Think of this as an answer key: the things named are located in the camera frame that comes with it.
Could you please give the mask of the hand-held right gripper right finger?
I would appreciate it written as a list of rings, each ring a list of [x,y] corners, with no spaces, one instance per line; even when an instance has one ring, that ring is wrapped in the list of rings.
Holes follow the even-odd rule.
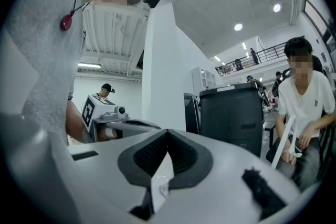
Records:
[[[291,180],[249,151],[196,134],[180,134],[205,146],[212,153],[214,164],[197,186],[171,190],[152,217],[152,224],[256,224],[260,208],[241,178],[251,168],[260,172],[285,203],[300,195]]]

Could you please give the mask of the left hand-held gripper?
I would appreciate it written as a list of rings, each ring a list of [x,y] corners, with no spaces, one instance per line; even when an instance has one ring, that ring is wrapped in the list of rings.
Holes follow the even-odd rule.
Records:
[[[161,129],[154,123],[129,119],[130,117],[126,113],[124,106],[115,105],[107,98],[95,95],[88,95],[81,117],[89,134],[90,143],[98,141],[97,124],[106,124],[123,120],[119,124],[119,138],[126,138]]]

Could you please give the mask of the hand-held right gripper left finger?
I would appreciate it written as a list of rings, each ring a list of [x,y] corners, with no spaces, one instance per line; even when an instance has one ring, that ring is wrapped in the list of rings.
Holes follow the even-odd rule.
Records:
[[[168,130],[152,130],[120,140],[67,147],[71,156],[71,192],[81,224],[169,224],[160,188],[151,189],[152,176],[134,161],[150,143],[165,140]]]

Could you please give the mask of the pink toothbrush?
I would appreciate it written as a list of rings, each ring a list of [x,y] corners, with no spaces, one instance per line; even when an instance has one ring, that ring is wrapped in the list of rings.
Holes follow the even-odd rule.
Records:
[[[167,152],[155,174],[151,178],[153,211],[157,213],[169,197],[169,182],[174,178],[173,163]]]

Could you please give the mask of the person's left forearm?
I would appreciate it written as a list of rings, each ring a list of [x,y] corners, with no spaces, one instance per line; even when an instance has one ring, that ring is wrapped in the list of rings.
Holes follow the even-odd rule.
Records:
[[[67,101],[66,107],[66,133],[80,143],[90,143],[81,114],[71,100]]]

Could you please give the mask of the gray metal cabinet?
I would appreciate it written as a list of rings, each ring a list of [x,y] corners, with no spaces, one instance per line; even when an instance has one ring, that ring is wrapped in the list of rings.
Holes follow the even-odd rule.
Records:
[[[186,131],[194,134],[200,133],[201,110],[198,96],[184,93]]]

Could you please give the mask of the black plastic drawer cabinet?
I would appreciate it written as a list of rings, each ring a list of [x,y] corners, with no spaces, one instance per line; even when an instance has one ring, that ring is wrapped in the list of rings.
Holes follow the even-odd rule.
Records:
[[[199,94],[199,134],[240,146],[260,157],[264,114],[256,83],[232,84]]]

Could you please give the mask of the white gooseneck faucet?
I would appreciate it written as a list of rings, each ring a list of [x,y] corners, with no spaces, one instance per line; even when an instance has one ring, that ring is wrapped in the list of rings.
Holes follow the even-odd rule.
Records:
[[[296,158],[300,158],[302,156],[302,153],[296,153],[295,152],[295,147],[296,147],[296,138],[297,138],[297,133],[298,133],[298,120],[296,119],[296,116],[292,116],[289,118],[286,126],[285,126],[285,130],[283,132],[283,135],[280,139],[279,145],[277,147],[277,150],[275,152],[274,158],[271,162],[271,167],[273,169],[276,168],[282,151],[285,148],[285,144],[286,144],[286,140],[288,139],[288,136],[291,134],[292,135],[292,141],[290,144],[290,147],[288,149],[288,152],[292,155],[294,155]]]

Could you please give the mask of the white shelf unit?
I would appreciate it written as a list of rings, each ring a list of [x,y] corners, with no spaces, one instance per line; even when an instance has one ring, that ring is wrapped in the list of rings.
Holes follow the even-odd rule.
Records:
[[[196,95],[201,91],[217,86],[216,77],[213,73],[196,67],[192,70],[193,89]]]

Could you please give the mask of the ceiling strip light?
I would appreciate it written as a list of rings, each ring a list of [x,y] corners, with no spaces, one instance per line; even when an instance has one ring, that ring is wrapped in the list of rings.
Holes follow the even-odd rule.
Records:
[[[78,63],[78,67],[80,67],[80,68],[97,68],[97,69],[100,69],[101,65],[80,62],[80,63]]]

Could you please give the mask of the person's gray shirt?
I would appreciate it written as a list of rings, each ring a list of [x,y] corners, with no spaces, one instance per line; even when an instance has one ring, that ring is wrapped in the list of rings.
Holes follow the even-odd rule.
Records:
[[[66,139],[67,99],[84,45],[85,0],[15,0],[0,30],[0,46],[17,47],[38,80],[23,115]]]

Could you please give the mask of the black balcony railing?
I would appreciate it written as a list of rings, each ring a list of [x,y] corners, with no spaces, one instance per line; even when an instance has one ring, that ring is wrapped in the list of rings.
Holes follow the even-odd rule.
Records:
[[[259,65],[285,56],[285,42],[272,43],[266,46],[259,36],[240,42],[211,58],[211,63],[220,76],[255,66],[250,53],[252,48],[258,57]]]

